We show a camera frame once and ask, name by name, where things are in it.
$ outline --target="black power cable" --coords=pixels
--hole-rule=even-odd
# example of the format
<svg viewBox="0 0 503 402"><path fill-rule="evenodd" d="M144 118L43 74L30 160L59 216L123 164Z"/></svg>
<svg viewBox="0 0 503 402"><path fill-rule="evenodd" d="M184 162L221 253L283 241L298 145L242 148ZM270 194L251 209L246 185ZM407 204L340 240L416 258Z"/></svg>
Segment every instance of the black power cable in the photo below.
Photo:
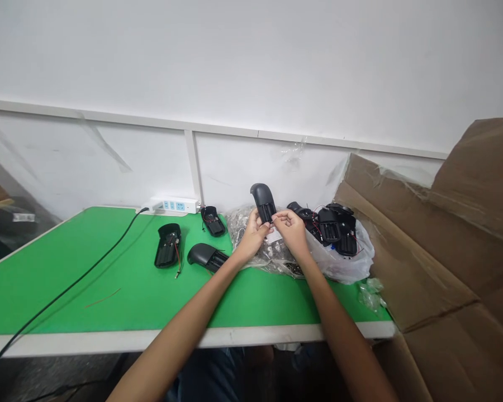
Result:
<svg viewBox="0 0 503 402"><path fill-rule="evenodd" d="M84 387L86 385L104 384L105 382L106 382L105 380L96 380L96 381L81 382L80 384L75 384L75 385L62 385L60 388L57 388L57 389L55 389L52 392L49 392L49 393L47 393L45 395L38 396L38 397L33 398L33 399L28 399L28 400L26 400L24 402L37 402L37 401L40 401L41 399L45 399L45 398L48 398L50 396L60 396L60 395L63 395L67 391L70 391L71 389L74 389L75 392L69 397L69 398L71 398L72 396L74 396L74 394L80 388L82 388L82 387Z"/></svg>
<svg viewBox="0 0 503 402"><path fill-rule="evenodd" d="M45 310L47 310L47 308L49 308L50 306L52 306L59 298L61 298L65 293L67 293L68 291L71 290L71 288L76 285L77 283L79 283L82 279L84 279L86 277L86 275L88 275L91 271L93 271L93 269L102 261L105 259L105 257L110 254L112 252L112 250L114 248L116 248L116 246L121 242L121 240L123 240L123 238L125 237L125 235L128 233L130 227L132 226L132 224L134 223L134 221L136 220L136 218L138 217L139 214L141 214L142 212L145 212L149 210L148 208L142 208L140 210L140 212L138 212L136 215L134 215L134 218L132 218L132 220L130 221L130 224L129 224L129 227L127 227L127 230L125 231L125 233L123 233L123 235L119 238L119 240L95 263L91 266L91 268L89 268L86 272L84 272L82 274L82 276L78 279L76 279L75 282L73 282L72 284L70 284L67 289L65 289L63 292L61 292L58 296L56 296L49 304L47 304L46 306L44 306L41 310L39 310L39 312L37 314L35 314L35 316L33 316L32 318L30 318L26 324L24 324L22 326L21 329L19 329L17 331L17 333L15 335L13 335L11 337L11 339L6 343L6 345L2 348L2 350L0 350L0 358L4 355L4 353L6 353L6 351L10 348L11 344L19 337L19 335L22 333L22 331L24 331L32 322L34 322L34 320L39 317Z"/></svg>

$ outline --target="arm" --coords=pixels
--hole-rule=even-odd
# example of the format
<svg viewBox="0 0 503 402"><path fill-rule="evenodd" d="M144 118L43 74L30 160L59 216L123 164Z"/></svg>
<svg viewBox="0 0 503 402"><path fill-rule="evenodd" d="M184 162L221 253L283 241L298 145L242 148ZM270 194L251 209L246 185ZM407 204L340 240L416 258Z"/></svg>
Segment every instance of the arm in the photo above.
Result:
<svg viewBox="0 0 503 402"><path fill-rule="evenodd" d="M121 378L107 402L155 402L165 395L201 340L227 287L255 255L269 231L269 223L261 226L257 209L253 210L239 247L157 335Z"/></svg>
<svg viewBox="0 0 503 402"><path fill-rule="evenodd" d="M398 401L369 344L313 260L302 219L290 210L278 212L272 218L306 277L319 311L324 336L354 400Z"/></svg>

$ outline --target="green table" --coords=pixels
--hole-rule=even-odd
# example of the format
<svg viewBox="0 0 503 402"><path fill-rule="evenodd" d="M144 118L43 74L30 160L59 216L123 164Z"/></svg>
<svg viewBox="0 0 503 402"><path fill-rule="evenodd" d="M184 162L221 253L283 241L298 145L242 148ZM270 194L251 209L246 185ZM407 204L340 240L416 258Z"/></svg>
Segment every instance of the green table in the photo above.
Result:
<svg viewBox="0 0 503 402"><path fill-rule="evenodd" d="M95 263L121 236L132 208L84 210L0 261L0 348L33 314ZM160 226L181 226L182 273L154 267ZM229 235L202 231L199 214L140 215L127 236L84 280L50 307L7 356L143 350L210 278L186 261L208 243L231 254ZM356 285L331 282L339 300L368 338L387 338L395 327L358 301ZM237 346L322 339L320 319L303 280L258 269L241 271L214 313L200 346Z"/></svg>

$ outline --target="clear plastic bag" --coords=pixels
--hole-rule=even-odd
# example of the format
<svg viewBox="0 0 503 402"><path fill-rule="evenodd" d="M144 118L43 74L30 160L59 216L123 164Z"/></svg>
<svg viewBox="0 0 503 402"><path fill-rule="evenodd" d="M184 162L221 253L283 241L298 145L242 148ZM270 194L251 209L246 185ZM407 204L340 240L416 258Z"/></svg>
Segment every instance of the clear plastic bag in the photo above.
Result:
<svg viewBox="0 0 503 402"><path fill-rule="evenodd" d="M247 205L224 214L233 250L242 240L253 208L255 208L254 205ZM345 257L338 254L331 246L324 247L306 231L307 244L324 276L347 285L367 278L373 264L374 247L367 231L359 221L356 222L356 238L358 239L358 254L354 257ZM246 267L257 267L273 274L285 274L303 279L300 267L283 240L276 241L271 245L264 240L259 251Z"/></svg>
<svg viewBox="0 0 503 402"><path fill-rule="evenodd" d="M246 205L224 214L227 220L227 231L231 237L231 243L233 243L233 250L236 249L242 240L250 213L254 208L254 205ZM248 261L246 267L261 268L263 271L273 274L303 277L295 258L283 240L275 241L269 245L267 240L264 239L259 251Z"/></svg>
<svg viewBox="0 0 503 402"><path fill-rule="evenodd" d="M384 285L378 278L369 278L365 283L359 284L359 301L369 310L378 314L380 307L387 307L386 302L380 296L380 291Z"/></svg>

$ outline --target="white table trim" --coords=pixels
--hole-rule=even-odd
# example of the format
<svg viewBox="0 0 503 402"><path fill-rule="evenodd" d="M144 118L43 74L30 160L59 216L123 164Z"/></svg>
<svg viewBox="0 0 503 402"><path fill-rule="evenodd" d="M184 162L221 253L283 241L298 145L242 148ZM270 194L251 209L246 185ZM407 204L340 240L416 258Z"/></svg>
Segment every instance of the white table trim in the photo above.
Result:
<svg viewBox="0 0 503 402"><path fill-rule="evenodd" d="M391 338L393 321L356 323L368 339ZM28 334L20 336L4 357L90 355L141 352L160 330ZM0 349L11 335L0 335ZM268 327L209 328L199 347L254 346L260 344L323 341L319 324Z"/></svg>

